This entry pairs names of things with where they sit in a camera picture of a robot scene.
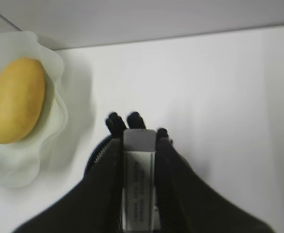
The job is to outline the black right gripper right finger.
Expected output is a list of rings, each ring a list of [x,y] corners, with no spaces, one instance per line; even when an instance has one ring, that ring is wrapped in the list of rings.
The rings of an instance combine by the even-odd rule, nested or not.
[[[272,233],[191,169],[167,138],[157,142],[155,183],[163,233]]]

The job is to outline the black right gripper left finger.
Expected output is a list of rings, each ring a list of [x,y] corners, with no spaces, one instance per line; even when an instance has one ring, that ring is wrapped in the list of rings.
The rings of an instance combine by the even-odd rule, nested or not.
[[[122,141],[112,139],[99,162],[69,193],[15,232],[120,233],[122,188]]]

